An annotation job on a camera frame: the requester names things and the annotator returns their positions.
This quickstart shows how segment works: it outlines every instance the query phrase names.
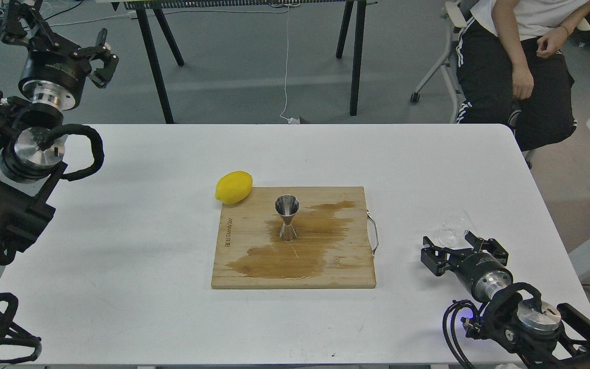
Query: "liquid spill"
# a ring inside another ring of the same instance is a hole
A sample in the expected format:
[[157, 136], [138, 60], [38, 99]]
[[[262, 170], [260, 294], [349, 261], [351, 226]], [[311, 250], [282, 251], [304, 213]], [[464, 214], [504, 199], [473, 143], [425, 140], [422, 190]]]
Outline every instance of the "liquid spill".
[[[347, 237], [347, 224], [351, 218], [340, 218], [344, 209], [355, 208], [354, 201], [324, 203], [300, 209], [293, 219], [297, 239], [283, 241], [279, 238], [282, 221], [279, 215], [265, 222], [271, 230], [270, 244], [247, 250], [247, 255], [229, 262], [232, 270], [248, 277], [272, 279], [302, 279], [320, 275], [327, 261], [328, 250], [340, 246]], [[340, 264], [335, 257], [334, 264]]]

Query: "white t-shirt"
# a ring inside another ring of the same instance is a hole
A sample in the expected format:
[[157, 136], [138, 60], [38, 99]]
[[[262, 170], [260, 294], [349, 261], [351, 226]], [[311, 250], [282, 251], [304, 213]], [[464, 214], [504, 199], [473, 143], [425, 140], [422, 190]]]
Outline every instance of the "white t-shirt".
[[[482, 27], [498, 35], [491, 12], [497, 0], [479, 0], [470, 10]], [[543, 36], [559, 25], [588, 0], [520, 0], [513, 12], [520, 40]]]

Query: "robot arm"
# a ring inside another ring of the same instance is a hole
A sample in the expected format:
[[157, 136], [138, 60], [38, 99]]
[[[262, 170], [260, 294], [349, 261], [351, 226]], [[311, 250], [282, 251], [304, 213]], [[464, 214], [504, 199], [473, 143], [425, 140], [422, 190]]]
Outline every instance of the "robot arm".
[[[33, 245], [54, 216], [55, 208], [47, 199], [59, 180], [78, 180], [98, 171], [103, 165], [103, 144], [92, 128], [78, 124], [63, 125], [63, 111], [80, 103], [86, 77], [104, 88], [113, 76], [118, 58], [106, 45], [106, 29], [101, 30], [93, 47], [80, 47], [52, 32], [38, 9], [11, 0], [5, 10], [0, 38], [5, 44], [28, 49], [28, 58], [19, 80], [25, 98], [3, 98], [0, 91], [0, 169], [10, 179], [29, 183], [46, 178], [43, 186], [30, 196], [0, 181], [0, 265], [13, 262], [17, 252]], [[91, 61], [103, 67], [92, 70]], [[93, 162], [86, 169], [65, 173], [64, 141], [67, 135], [84, 135], [91, 141]], [[6, 304], [0, 311], [0, 345], [26, 346], [33, 352], [0, 363], [35, 360], [40, 355], [40, 338], [14, 324], [18, 301], [12, 294], [0, 294]]]
[[[443, 317], [446, 342], [459, 364], [473, 367], [454, 331], [457, 312], [468, 308], [473, 317], [461, 319], [466, 337], [492, 339], [509, 353], [517, 354], [529, 368], [590, 369], [590, 320], [567, 303], [555, 307], [542, 301], [541, 293], [528, 283], [514, 283], [513, 275], [505, 268], [509, 255], [496, 240], [466, 232], [466, 241], [473, 248], [453, 250], [440, 248], [424, 237], [420, 257], [436, 276], [452, 271], [473, 299], [482, 303], [478, 309], [472, 301], [454, 301]], [[532, 298], [523, 299], [522, 291]], [[584, 340], [569, 338], [564, 323]], [[569, 352], [570, 358], [559, 360], [553, 356], [557, 343]]]

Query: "gray floor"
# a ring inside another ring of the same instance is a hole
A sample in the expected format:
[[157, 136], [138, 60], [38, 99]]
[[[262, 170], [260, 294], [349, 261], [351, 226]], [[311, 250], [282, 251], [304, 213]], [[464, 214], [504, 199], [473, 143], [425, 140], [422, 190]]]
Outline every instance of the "gray floor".
[[[450, 101], [440, 75], [416, 106], [410, 93], [442, 52], [443, 0], [381, 0], [367, 10], [359, 114], [349, 116], [351, 52], [334, 57], [342, 5], [302, 5], [288, 14], [183, 12], [168, 15], [186, 65], [174, 62], [154, 18], [150, 18], [171, 99], [181, 124], [283, 124], [286, 27], [289, 27], [288, 107], [285, 117], [301, 115], [314, 124], [445, 124]], [[49, 1], [52, 12], [60, 0]], [[226, 10], [281, 12], [270, 7]], [[113, 12], [110, 5], [86, 2], [50, 24], [88, 21]], [[94, 43], [101, 27], [120, 65], [108, 88], [86, 85], [81, 106], [66, 123], [161, 124], [137, 21], [123, 17], [96, 23], [56, 26], [54, 31], [82, 46]], [[568, 251], [590, 238], [590, 47], [564, 47], [575, 79], [574, 115], [579, 128], [568, 140], [538, 150], [532, 175]], [[0, 90], [17, 94], [26, 50], [0, 42]]]

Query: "white stripe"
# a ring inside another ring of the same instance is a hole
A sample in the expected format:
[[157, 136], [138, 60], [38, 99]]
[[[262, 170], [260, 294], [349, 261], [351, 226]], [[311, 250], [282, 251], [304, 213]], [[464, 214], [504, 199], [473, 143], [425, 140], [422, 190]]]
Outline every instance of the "white stripe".
[[468, 19], [468, 25], [466, 26], [466, 28], [463, 28], [463, 30], [459, 32], [459, 45], [457, 45], [456, 47], [458, 67], [461, 67], [463, 65], [463, 54], [461, 54], [461, 47], [463, 46], [463, 34], [468, 30], [468, 28], [470, 28], [470, 25], [473, 24], [474, 21], [475, 17], [471, 17], [470, 19]]
[[466, 114], [466, 109], [472, 108], [473, 104], [471, 102], [462, 102], [461, 108], [459, 108], [459, 114], [457, 115], [457, 124], [460, 124], [461, 121], [464, 119], [464, 114]]

